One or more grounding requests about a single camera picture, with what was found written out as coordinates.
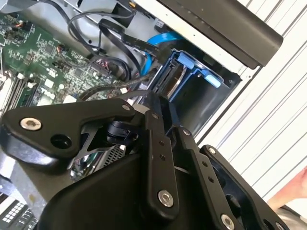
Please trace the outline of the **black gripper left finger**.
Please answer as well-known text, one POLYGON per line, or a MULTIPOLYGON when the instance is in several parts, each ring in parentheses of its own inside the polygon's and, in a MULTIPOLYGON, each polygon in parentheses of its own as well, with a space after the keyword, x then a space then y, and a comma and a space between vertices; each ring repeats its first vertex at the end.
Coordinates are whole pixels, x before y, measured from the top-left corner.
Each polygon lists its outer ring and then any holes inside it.
POLYGON ((126 156, 173 159, 168 104, 149 93, 144 113, 122 97, 7 111, 0 120, 0 149, 15 160, 10 181, 40 218, 49 201, 75 183, 71 167, 83 156, 119 144, 127 147, 126 156))

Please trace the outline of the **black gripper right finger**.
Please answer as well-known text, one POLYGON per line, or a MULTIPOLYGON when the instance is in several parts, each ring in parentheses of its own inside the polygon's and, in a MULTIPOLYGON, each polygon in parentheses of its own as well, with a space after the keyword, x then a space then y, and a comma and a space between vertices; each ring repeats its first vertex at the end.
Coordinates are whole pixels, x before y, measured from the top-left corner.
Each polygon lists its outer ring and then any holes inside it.
POLYGON ((286 230, 287 225, 211 145, 201 148, 168 104, 180 210, 177 230, 286 230))

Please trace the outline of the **person's hand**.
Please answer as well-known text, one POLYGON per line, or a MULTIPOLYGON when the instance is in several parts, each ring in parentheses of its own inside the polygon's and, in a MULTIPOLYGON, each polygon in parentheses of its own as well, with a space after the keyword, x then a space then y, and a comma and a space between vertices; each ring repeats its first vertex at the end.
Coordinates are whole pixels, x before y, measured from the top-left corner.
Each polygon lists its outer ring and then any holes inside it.
POLYGON ((307 197, 307 167, 300 171, 290 180, 280 191, 272 196, 267 204, 276 211, 287 203, 295 199, 305 199, 307 197))

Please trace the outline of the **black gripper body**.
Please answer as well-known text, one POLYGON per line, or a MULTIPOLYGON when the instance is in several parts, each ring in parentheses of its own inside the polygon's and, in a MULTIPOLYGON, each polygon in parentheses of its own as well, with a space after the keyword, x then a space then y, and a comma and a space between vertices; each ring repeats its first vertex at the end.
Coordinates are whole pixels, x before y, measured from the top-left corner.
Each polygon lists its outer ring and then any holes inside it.
POLYGON ((59 191, 40 230, 213 230, 192 177, 164 155, 133 154, 59 191))

